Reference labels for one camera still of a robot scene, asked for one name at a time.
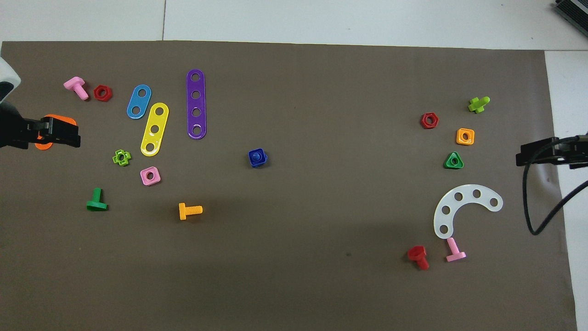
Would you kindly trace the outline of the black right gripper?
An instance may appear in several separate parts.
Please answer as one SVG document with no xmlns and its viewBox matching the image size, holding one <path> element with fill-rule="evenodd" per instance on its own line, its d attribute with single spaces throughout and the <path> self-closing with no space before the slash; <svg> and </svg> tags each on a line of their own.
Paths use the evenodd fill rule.
<svg viewBox="0 0 588 331">
<path fill-rule="evenodd" d="M 554 149 L 538 150 L 545 145 L 557 141 Z M 556 164 L 568 165 L 570 169 L 588 166 L 588 135 L 577 135 L 566 138 L 548 137 L 542 140 L 520 146 L 520 153 L 516 155 L 516 166 L 527 164 Z"/>
</svg>

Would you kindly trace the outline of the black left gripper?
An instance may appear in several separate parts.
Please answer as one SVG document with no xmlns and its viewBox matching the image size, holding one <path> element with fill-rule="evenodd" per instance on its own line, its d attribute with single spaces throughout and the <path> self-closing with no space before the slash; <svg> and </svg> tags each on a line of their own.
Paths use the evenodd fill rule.
<svg viewBox="0 0 588 331">
<path fill-rule="evenodd" d="M 33 144 L 61 144 L 80 148 L 81 136 L 76 120 L 64 116 L 46 116 L 46 122 L 26 119 L 16 107 L 4 102 L 0 105 L 0 146 L 28 149 Z M 47 133 L 39 131 L 48 124 Z"/>
</svg>

